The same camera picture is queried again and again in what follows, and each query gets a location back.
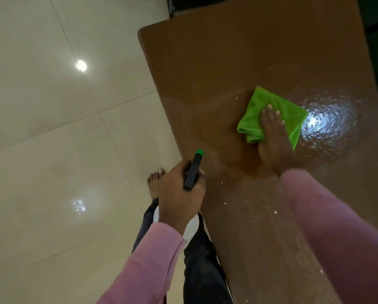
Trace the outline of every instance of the long-sleeve shirt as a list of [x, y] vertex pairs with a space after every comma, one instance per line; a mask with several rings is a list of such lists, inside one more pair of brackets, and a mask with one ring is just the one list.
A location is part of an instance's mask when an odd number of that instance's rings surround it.
[[[283, 173], [280, 185], [341, 301], [378, 303], [378, 231], [303, 169]], [[162, 303], [184, 243], [172, 227], [152, 224], [97, 304]]]

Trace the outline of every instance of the brown surface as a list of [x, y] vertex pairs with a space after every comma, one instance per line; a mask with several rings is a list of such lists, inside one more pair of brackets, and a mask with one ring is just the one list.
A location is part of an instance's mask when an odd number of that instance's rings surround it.
[[204, 150], [202, 211], [237, 303], [338, 302], [236, 126], [255, 86], [307, 108], [298, 158], [378, 227], [378, 93], [356, 0], [229, 0], [139, 37], [182, 156]]

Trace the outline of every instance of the green cloth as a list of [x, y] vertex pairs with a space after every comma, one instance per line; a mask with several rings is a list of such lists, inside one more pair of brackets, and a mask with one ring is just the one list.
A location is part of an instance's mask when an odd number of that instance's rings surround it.
[[262, 141], [264, 135], [259, 124], [259, 113], [268, 104], [272, 105], [274, 111], [279, 110], [281, 112], [281, 119], [285, 121], [286, 131], [288, 132], [294, 150], [308, 112], [262, 87], [258, 86], [255, 88], [254, 94], [248, 103], [247, 111], [238, 123], [237, 131], [239, 133], [245, 133], [248, 143]]

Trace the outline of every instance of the dark pants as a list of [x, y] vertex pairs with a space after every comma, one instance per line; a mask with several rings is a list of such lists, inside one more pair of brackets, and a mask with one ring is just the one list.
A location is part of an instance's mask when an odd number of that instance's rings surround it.
[[[158, 198], [155, 198], [144, 213], [133, 252], [150, 228], [157, 206]], [[202, 215], [198, 215], [199, 229], [184, 250], [186, 270], [183, 302], [185, 304], [233, 304], [225, 283], [223, 269], [217, 261], [216, 250], [204, 231]]]

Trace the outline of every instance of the hand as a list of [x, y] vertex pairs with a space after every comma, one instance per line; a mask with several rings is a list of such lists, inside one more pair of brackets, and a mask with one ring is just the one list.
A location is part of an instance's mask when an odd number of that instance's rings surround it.
[[262, 162], [273, 169], [279, 177], [288, 169], [301, 168], [294, 156], [292, 144], [279, 111], [274, 112], [272, 105], [268, 104], [259, 114], [259, 122], [265, 134], [265, 139], [258, 146]]
[[159, 222], [170, 225], [181, 235], [189, 221], [197, 215], [206, 192], [206, 178], [199, 168], [192, 191], [183, 189], [185, 172], [192, 162], [182, 160], [162, 177], [159, 188]]

